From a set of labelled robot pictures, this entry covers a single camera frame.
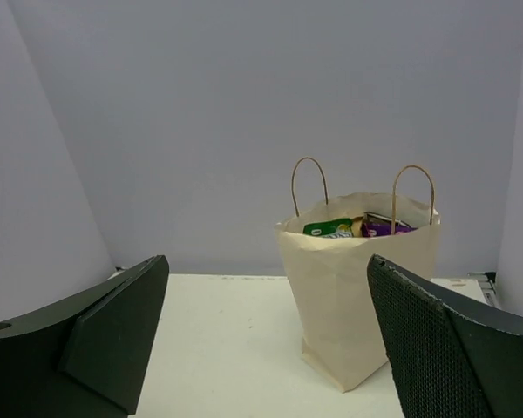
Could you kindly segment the beige paper bag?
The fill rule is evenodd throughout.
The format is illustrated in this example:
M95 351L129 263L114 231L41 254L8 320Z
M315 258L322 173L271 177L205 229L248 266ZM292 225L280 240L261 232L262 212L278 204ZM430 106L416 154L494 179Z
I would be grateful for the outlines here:
M358 219L368 212L389 218L384 236L304 232L310 224ZM384 256L430 280L439 233L435 199L422 203L396 190L326 197L275 226L302 323L302 357L340 392L353 390L387 361L367 280L371 256Z

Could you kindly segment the green yellow snack packet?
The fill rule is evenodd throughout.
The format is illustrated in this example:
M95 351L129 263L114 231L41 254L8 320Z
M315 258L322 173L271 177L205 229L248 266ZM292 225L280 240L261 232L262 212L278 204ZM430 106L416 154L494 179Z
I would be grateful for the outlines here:
M304 226L302 233L320 238L353 238L352 219L342 218L316 222Z

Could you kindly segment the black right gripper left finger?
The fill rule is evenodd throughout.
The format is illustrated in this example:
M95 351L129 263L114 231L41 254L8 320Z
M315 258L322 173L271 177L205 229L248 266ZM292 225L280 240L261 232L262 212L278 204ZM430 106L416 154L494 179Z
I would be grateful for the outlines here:
M135 415L168 277L157 255L0 322L0 417Z

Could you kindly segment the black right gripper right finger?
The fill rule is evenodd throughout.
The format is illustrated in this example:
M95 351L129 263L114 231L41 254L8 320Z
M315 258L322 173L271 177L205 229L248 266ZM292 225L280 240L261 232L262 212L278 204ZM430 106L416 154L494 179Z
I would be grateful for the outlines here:
M406 417L523 417L523 317L374 254L370 295Z

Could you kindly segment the dark brown snack packet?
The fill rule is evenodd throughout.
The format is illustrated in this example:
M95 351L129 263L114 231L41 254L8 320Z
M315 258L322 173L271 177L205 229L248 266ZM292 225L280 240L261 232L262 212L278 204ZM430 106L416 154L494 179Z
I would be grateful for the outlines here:
M380 225L390 225L391 224L391 217L385 216L380 213L376 212L366 212L364 214L364 218L367 222L370 222L372 224L380 224ZM397 219L395 221L396 226L402 226L402 227L411 227L408 223Z

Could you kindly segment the purple Fox's candy packet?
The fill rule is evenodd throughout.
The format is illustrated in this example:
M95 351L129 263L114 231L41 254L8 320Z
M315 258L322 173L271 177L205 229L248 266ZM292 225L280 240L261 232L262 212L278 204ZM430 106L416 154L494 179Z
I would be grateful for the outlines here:
M390 235L397 235L403 233L410 233L415 231L414 227L396 225L395 231L391 231L391 224L380 224L373 222L363 222L361 225L361 233L365 238L376 238Z

